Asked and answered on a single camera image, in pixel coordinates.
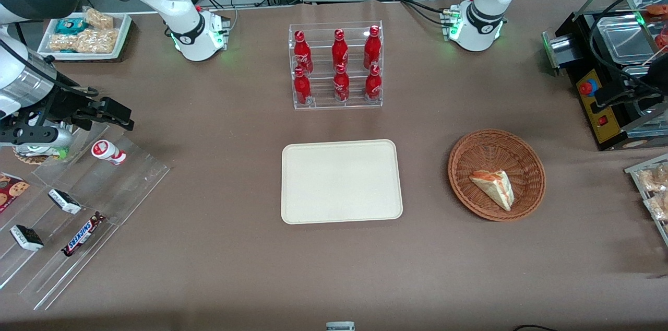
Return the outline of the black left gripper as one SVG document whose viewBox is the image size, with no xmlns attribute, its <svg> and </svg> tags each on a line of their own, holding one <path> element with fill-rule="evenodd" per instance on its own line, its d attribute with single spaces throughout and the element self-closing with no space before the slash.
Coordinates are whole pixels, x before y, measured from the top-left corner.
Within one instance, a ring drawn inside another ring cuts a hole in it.
<svg viewBox="0 0 668 331">
<path fill-rule="evenodd" d="M 654 60 L 644 76 L 623 80 L 621 89 L 601 88 L 595 92 L 595 104 L 599 108 L 613 107 L 621 103 L 667 96 L 667 55 Z"/>
</svg>

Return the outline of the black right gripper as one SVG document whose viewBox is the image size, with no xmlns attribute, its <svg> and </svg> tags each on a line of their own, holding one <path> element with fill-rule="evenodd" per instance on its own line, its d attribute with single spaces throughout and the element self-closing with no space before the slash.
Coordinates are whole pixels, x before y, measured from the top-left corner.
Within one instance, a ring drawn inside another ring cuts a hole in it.
<svg viewBox="0 0 668 331">
<path fill-rule="evenodd" d="M 119 119 L 130 119 L 131 109 L 110 97 L 99 100 L 97 90 L 87 87 L 74 87 L 73 91 L 55 86 L 42 100 L 31 106 L 31 126 L 45 126 L 47 123 L 70 124 L 91 131 L 93 122 L 119 126 L 126 131 L 133 131 L 135 122 L 127 123 Z"/>
</svg>

